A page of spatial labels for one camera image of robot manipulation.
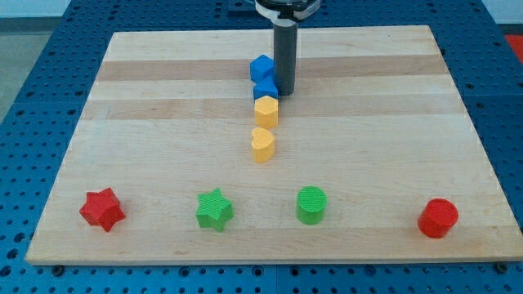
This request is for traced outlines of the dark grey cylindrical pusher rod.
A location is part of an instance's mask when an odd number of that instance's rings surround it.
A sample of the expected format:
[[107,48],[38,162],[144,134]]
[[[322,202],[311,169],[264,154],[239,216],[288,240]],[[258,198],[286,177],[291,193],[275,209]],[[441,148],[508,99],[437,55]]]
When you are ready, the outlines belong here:
[[280,96],[294,92],[297,54],[297,23],[277,20],[273,34],[275,85]]

